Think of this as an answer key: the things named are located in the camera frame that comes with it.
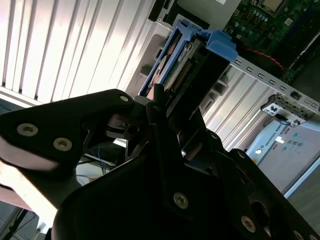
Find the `black plastic part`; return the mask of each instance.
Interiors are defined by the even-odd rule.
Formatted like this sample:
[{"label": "black plastic part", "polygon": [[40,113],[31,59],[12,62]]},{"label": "black plastic part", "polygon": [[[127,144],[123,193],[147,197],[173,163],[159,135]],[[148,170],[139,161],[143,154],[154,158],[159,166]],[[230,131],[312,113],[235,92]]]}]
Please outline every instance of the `black plastic part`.
[{"label": "black plastic part", "polygon": [[156,0],[149,14],[148,19],[155,22],[158,20],[159,14],[164,7],[166,0]]},{"label": "black plastic part", "polygon": [[[185,167],[185,186],[192,191],[189,206],[197,215],[186,219],[165,208],[160,195],[159,166],[154,159],[137,157],[105,176],[82,187],[68,197],[60,207],[52,227],[52,240],[103,239],[209,239],[214,229],[230,228],[223,211],[210,207],[221,206],[216,198],[218,181]],[[177,179],[183,177],[176,172]],[[175,193],[182,190],[172,188]],[[169,199],[172,204],[173,194]],[[179,213],[185,211],[176,208]],[[216,216],[219,211],[220,221]],[[215,233],[223,239],[225,233]]]},{"label": "black plastic part", "polygon": [[44,240],[51,240],[51,228],[48,229],[48,232],[46,233]]},{"label": "black plastic part", "polygon": [[[105,134],[108,120],[115,113],[129,114],[133,107],[134,101],[129,95],[113,89],[3,114],[0,124],[5,127],[0,129],[1,137],[43,158],[25,161],[20,155],[5,155],[4,152],[1,158],[14,166],[60,178],[73,172],[86,147],[92,146],[92,140],[94,144],[112,143],[114,139]],[[23,123],[35,125],[38,133],[34,136],[19,134],[17,127]],[[57,150],[54,147],[57,138],[69,139],[72,148]]]},{"label": "black plastic part", "polygon": [[189,11],[187,11],[187,10],[183,9],[181,6],[179,6],[177,4],[177,1],[175,1],[175,3],[172,5],[170,12],[163,18],[163,21],[170,24],[170,25],[173,25],[178,14],[184,16],[185,18],[189,19],[189,21],[199,25],[203,29],[208,29],[210,26],[210,24],[207,23],[206,21],[193,15]]},{"label": "black plastic part", "polygon": [[166,0],[163,8],[164,8],[164,9],[168,9],[171,1],[173,1],[173,0]]}]

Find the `blue plastic latch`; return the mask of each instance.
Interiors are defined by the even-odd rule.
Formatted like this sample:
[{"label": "blue plastic latch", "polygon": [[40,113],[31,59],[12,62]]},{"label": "blue plastic latch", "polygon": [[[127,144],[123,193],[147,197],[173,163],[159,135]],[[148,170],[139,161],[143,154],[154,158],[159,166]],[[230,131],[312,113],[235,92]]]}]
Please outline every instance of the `blue plastic latch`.
[{"label": "blue plastic latch", "polygon": [[203,30],[201,36],[209,38],[206,48],[211,52],[229,62],[234,62],[238,57],[236,45],[232,42],[232,38],[226,33],[217,30]]}]

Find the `mounting hole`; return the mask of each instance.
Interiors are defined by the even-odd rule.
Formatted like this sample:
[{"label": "mounting hole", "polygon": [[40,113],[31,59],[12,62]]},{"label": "mounting hole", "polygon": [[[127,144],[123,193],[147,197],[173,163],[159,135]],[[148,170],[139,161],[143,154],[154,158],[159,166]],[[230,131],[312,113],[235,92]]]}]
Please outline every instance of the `mounting hole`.
[{"label": "mounting hole", "polygon": [[53,141],[53,146],[59,151],[67,152],[72,148],[72,142],[68,138],[58,137]]},{"label": "mounting hole", "polygon": [[294,235],[296,236],[297,239],[304,240],[304,238],[302,237],[300,232],[298,232],[297,230],[294,230],[293,233],[294,233]]},{"label": "mounting hole", "polygon": [[262,228],[266,227],[270,223],[269,213],[266,207],[259,201],[255,201],[251,204],[252,211],[254,213],[256,221]]},{"label": "mounting hole", "polygon": [[32,137],[39,132],[39,129],[31,123],[22,123],[17,128],[18,134],[25,137]]},{"label": "mounting hole", "polygon": [[133,135],[139,132],[139,128],[137,126],[129,126],[128,133]]},{"label": "mounting hole", "polygon": [[256,231],[256,226],[254,222],[247,216],[242,216],[241,217],[241,222],[243,226],[250,232],[254,233]]},{"label": "mounting hole", "polygon": [[122,96],[122,95],[120,96],[120,99],[125,102],[129,101],[129,99],[126,96]]},{"label": "mounting hole", "polygon": [[242,151],[238,151],[238,155],[239,155],[241,158],[243,158],[243,159],[246,158],[246,154],[243,153]]}]

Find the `cable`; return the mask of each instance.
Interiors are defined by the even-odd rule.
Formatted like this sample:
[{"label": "cable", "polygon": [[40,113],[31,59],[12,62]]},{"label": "cable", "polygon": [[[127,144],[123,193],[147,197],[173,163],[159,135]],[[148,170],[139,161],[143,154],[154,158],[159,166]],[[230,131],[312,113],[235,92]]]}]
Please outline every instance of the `cable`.
[{"label": "cable", "polygon": [[12,111],[11,109],[7,108],[6,106],[4,106],[4,105],[2,105],[2,104],[0,104],[0,108],[4,109],[4,110],[6,110],[6,111],[9,111],[9,112]]},{"label": "cable", "polygon": [[21,227],[19,227],[13,234],[15,235],[20,229],[22,229],[25,225],[27,225],[28,223],[30,223],[33,219],[35,219],[36,215],[34,215],[29,221],[27,221],[25,224],[23,224]]},{"label": "cable", "polygon": [[282,64],[281,64],[280,62],[278,62],[278,61],[277,61],[275,58],[273,58],[272,56],[267,55],[267,54],[265,54],[265,53],[263,53],[263,52],[260,52],[260,51],[258,51],[258,50],[250,49],[250,48],[245,48],[245,50],[246,50],[246,51],[251,51],[251,52],[253,52],[253,53],[256,53],[256,54],[259,54],[259,55],[262,55],[262,56],[265,56],[265,57],[271,59],[272,61],[274,61],[274,62],[281,68],[282,71],[285,70],[284,66],[282,66]]},{"label": "cable", "polygon": [[98,148],[98,158],[102,164],[102,166],[101,166],[102,174],[105,175],[106,174],[106,163],[104,163],[100,158],[100,147]]},{"label": "cable", "polygon": [[96,162],[96,160],[82,161],[82,162],[79,162],[78,165],[89,164],[89,163],[93,163],[93,162]]},{"label": "cable", "polygon": [[2,240],[10,240],[10,238],[15,235],[17,228],[19,227],[22,220],[25,218],[28,210],[23,209],[18,218],[14,221],[13,225],[9,228],[9,232],[3,237]]},{"label": "cable", "polygon": [[0,221],[1,222],[3,222],[3,223],[5,223],[6,221],[5,220],[3,220],[2,218],[0,218]]},{"label": "cable", "polygon": [[26,236],[26,232],[30,230],[30,228],[32,227],[32,224],[29,224],[28,228],[24,230],[23,232],[23,236],[25,239],[30,240],[27,236]]}]

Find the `red cable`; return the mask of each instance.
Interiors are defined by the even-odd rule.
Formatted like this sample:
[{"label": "red cable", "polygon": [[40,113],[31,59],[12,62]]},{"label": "red cable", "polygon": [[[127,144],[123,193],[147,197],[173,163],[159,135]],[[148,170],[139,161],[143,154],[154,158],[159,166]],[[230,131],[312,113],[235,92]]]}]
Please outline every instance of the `red cable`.
[{"label": "red cable", "polygon": [[273,58],[272,56],[267,55],[267,54],[265,54],[265,53],[263,53],[263,52],[260,52],[260,51],[257,51],[257,50],[250,49],[250,48],[246,48],[245,50],[251,51],[251,52],[253,52],[253,53],[256,53],[256,54],[259,54],[259,55],[262,55],[262,56],[265,56],[265,57],[271,59],[272,61],[274,61],[274,62],[282,69],[282,71],[285,70],[284,66],[282,66],[281,63],[278,62],[278,61],[277,61],[275,58]]}]

